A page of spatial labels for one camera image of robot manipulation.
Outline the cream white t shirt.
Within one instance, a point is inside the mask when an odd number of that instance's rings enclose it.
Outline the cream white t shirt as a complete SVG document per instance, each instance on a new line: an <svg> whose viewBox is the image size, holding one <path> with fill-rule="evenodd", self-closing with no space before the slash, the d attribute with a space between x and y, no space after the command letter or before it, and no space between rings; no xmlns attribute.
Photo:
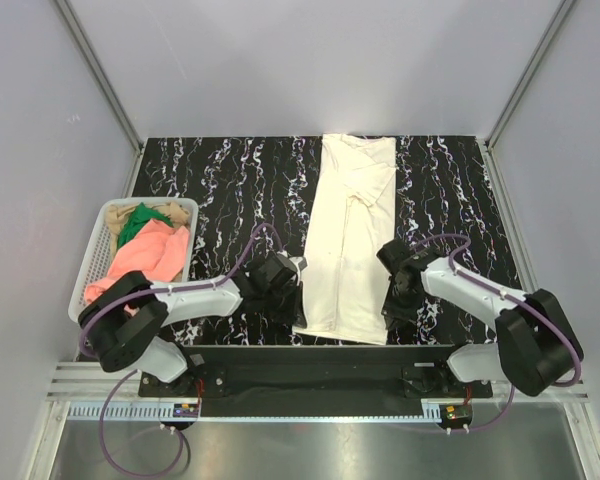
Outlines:
<svg viewBox="0 0 600 480"><path fill-rule="evenodd" d="M294 333L383 345L389 274L377 258L395 236L396 141L322 138L302 272L305 327Z"/></svg>

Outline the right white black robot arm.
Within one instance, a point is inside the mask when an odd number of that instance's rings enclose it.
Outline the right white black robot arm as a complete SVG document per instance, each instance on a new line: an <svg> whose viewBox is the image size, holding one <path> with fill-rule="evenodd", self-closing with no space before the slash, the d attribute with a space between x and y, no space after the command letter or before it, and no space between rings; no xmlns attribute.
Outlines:
<svg viewBox="0 0 600 480"><path fill-rule="evenodd" d="M377 258L389 274L381 310L387 328L414 320L431 296L495 332L495 342L464 345L434 371L435 387L446 396L476 381L506 381L530 397L549 387L576 385L584 352L556 296L545 289L528 293L507 287L460 265L456 257L470 240L459 239L460 246L447 256L425 241L409 246L395 238L380 248Z"/></svg>

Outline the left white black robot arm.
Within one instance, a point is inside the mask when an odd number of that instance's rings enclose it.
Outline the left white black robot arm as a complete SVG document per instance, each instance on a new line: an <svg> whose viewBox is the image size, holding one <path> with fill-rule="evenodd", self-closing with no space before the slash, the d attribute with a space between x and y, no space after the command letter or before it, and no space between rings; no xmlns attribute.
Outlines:
<svg viewBox="0 0 600 480"><path fill-rule="evenodd" d="M303 257L276 252L227 276L181 283L151 282L139 271L123 275L78 316L85 353L103 371L127 368L155 377L176 396L195 386L193 361L159 337L173 323L203 317L260 313L294 324L303 317Z"/></svg>

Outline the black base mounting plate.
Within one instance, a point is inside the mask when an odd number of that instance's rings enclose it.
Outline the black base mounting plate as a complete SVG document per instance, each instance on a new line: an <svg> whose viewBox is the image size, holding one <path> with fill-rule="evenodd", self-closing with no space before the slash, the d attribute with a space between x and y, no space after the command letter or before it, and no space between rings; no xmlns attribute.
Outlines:
<svg viewBox="0 0 600 480"><path fill-rule="evenodd" d="M194 346L191 370L172 384L143 374L139 394L201 399L205 419L408 419L423 401L489 399L445 362L452 346Z"/></svg>

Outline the salmon pink t shirt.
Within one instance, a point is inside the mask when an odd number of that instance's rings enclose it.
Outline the salmon pink t shirt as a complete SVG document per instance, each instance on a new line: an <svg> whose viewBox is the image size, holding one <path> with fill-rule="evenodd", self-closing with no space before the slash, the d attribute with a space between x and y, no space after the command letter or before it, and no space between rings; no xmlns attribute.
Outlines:
<svg viewBox="0 0 600 480"><path fill-rule="evenodd" d="M140 271L147 280L169 282L182 274L188 255L190 230L170 227L151 219L137 235L114 255L106 274L86 285L83 299L94 302L116 281L132 271Z"/></svg>

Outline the beige t shirt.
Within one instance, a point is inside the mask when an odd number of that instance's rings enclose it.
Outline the beige t shirt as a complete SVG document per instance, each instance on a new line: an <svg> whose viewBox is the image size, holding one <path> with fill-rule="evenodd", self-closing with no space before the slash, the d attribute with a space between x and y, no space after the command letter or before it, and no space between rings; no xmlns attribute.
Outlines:
<svg viewBox="0 0 600 480"><path fill-rule="evenodd" d="M131 212L140 203L132 203L131 205L127 206L111 205L105 209L104 221L111 236L110 249L112 254L115 254L119 250L117 248L117 239L122 227L127 222ZM188 209L181 207L176 202L160 203L148 207L155 208L159 212L166 215L173 223L172 228L179 228L187 225L191 217L191 212Z"/></svg>

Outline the green t shirt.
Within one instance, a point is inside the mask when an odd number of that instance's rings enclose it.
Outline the green t shirt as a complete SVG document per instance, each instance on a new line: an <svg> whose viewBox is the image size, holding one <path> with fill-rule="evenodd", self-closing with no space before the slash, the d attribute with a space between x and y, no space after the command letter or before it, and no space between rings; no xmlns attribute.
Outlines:
<svg viewBox="0 0 600 480"><path fill-rule="evenodd" d="M127 222L122 227L117 239L117 248L120 249L133 240L150 220L157 220L169 227L173 226L173 223L166 215L155 208L150 208L144 203L140 203L131 212Z"/></svg>

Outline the left small circuit board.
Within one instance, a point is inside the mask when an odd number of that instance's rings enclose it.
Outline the left small circuit board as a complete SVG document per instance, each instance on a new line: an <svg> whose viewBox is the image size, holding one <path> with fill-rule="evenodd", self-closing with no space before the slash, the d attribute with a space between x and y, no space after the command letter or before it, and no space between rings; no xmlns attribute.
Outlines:
<svg viewBox="0 0 600 480"><path fill-rule="evenodd" d="M176 418L197 418L200 415L200 405L194 403L175 403L173 416Z"/></svg>

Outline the small circuit board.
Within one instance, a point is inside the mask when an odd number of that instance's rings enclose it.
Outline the small circuit board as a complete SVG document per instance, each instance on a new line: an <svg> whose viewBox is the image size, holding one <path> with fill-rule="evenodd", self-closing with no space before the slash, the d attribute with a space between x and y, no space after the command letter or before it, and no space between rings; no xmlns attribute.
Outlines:
<svg viewBox="0 0 600 480"><path fill-rule="evenodd" d="M449 420L460 420L473 416L473 408L469 404L448 405L445 407L445 417Z"/></svg>
<svg viewBox="0 0 600 480"><path fill-rule="evenodd" d="M175 403L173 416L176 418L197 418L200 415L200 405L194 403Z"/></svg>

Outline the right small circuit board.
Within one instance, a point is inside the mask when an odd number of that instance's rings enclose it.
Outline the right small circuit board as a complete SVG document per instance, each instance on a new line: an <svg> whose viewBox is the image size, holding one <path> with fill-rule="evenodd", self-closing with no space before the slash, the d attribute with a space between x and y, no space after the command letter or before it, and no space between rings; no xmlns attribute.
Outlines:
<svg viewBox="0 0 600 480"><path fill-rule="evenodd" d="M460 420L473 416L473 408L469 404L448 405L445 407L445 417L449 420Z"/></svg>

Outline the white plastic laundry basket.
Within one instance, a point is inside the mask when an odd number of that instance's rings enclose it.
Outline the white plastic laundry basket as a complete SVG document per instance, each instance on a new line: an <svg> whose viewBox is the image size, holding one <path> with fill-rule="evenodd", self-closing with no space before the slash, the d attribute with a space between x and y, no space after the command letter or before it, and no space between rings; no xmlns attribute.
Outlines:
<svg viewBox="0 0 600 480"><path fill-rule="evenodd" d="M193 246L196 237L196 224L198 219L198 204L189 198L170 198L170 197L128 197L114 199L106 202L96 217L84 257L78 272L73 293L69 302L68 316L74 322L78 323L78 317L86 308L84 301L84 291L88 284L95 282L105 276L108 272L114 255L111 253L111 232L105 222L105 214L110 206L128 207L144 203L147 207L156 207L167 205L174 202L189 212L188 220L185 225L190 232L190 238L187 245L187 255L181 277L188 279L190 272L190 262L193 253Z"/></svg>

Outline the aluminium front rail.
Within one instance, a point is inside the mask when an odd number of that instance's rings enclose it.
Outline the aluminium front rail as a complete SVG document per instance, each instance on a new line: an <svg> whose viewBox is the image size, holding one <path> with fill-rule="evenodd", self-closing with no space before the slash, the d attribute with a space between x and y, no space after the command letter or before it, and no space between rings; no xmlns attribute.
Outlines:
<svg viewBox="0 0 600 480"><path fill-rule="evenodd" d="M105 373L94 362L60 362L53 373L48 387L49 398L70 398L96 400L104 399L112 388L130 370ZM472 401L476 403L504 402L510 393L510 386L502 381L472 387ZM527 396L519 391L514 395L518 403L588 403L590 401L583 382L573 387L550 387L537 397Z"/></svg>

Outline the right aluminium frame post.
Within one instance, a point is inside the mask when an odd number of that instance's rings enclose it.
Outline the right aluminium frame post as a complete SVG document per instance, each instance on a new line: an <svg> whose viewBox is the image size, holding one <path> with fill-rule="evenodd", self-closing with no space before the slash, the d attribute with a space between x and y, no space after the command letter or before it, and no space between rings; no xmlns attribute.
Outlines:
<svg viewBox="0 0 600 480"><path fill-rule="evenodd" d="M543 31L538 43L536 44L531 57L527 61L520 77L518 78L513 91L497 118L494 127L485 138L485 146L488 151L492 151L502 137L505 129L510 123L512 117L517 111L520 103L524 99L529 87L540 68L550 53L550 50L557 41L559 34L567 24L570 16L579 4L578 0L561 0L551 16L545 30Z"/></svg>

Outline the aluminium frame post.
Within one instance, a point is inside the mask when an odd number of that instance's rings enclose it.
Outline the aluminium frame post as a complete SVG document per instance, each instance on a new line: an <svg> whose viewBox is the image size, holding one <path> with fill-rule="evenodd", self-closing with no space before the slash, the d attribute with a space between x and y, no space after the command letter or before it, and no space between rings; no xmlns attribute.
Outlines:
<svg viewBox="0 0 600 480"><path fill-rule="evenodd" d="M543 31L538 43L536 44L531 57L527 61L520 77L518 78L513 91L497 118L494 127L485 138L485 146L488 151L492 151L502 137L505 129L510 123L512 117L517 111L520 103L524 99L529 87L540 68L550 53L550 50L557 41L559 34L567 24L570 16L579 4L578 0L561 0L551 16L545 30Z"/></svg>
<svg viewBox="0 0 600 480"><path fill-rule="evenodd" d="M99 91L104 97L112 115L117 124L124 133L132 149L139 153L142 150L144 141L141 139L134 127L129 115L122 105L113 84L111 83L102 62L93 46L89 35L83 26L72 2L68 0L53 0L53 6L56 8L63 24L67 28L70 37L76 44L80 55L85 62L89 73L95 81Z"/></svg>

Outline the left aluminium frame post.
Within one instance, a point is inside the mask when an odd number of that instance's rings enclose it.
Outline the left aluminium frame post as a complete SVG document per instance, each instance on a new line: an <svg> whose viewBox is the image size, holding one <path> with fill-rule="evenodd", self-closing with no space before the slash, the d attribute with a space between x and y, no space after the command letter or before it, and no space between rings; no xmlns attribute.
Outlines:
<svg viewBox="0 0 600 480"><path fill-rule="evenodd" d="M102 62L93 46L89 35L83 26L72 2L68 0L53 0L53 6L56 8L63 24L67 28L70 37L76 44L80 55L85 62L89 73L95 81L99 91L104 97L112 115L117 124L124 133L132 149L139 153L142 150L144 141L141 139L134 127L129 115L122 105L113 84L111 83Z"/></svg>

